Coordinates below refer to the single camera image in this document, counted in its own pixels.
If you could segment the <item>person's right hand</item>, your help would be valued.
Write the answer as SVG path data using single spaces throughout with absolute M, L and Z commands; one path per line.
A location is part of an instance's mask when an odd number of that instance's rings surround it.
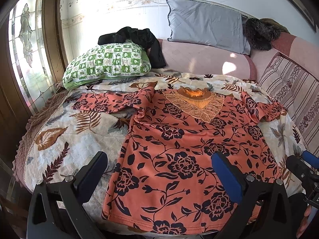
M 307 229 L 308 227 L 308 218 L 309 218 L 309 215 L 311 213 L 311 209 L 312 209 L 312 206 L 309 205 L 307 206 L 306 210 L 305 210 L 305 213 L 304 213 L 304 216 L 303 216 L 303 219 L 302 219 L 302 222 L 297 230 L 297 233 L 296 233 L 296 238 L 300 238 L 301 235 L 304 233 L 304 231 Z

